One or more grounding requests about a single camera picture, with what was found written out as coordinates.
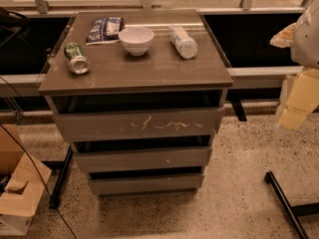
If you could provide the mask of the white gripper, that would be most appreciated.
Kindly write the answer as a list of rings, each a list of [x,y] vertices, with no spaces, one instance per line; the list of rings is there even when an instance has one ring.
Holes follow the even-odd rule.
[[[291,46],[295,23],[285,27],[274,35],[270,44],[278,48]],[[308,69],[296,76],[293,87],[286,102],[288,110],[284,110],[278,124],[286,129],[299,128],[319,106],[319,70]]]

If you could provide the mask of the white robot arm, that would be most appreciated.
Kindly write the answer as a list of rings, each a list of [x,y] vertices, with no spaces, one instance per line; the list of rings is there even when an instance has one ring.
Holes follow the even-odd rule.
[[[295,130],[319,106],[319,0],[274,35],[270,44],[289,48],[291,60],[303,67],[295,77],[286,77],[276,112],[277,128]]]

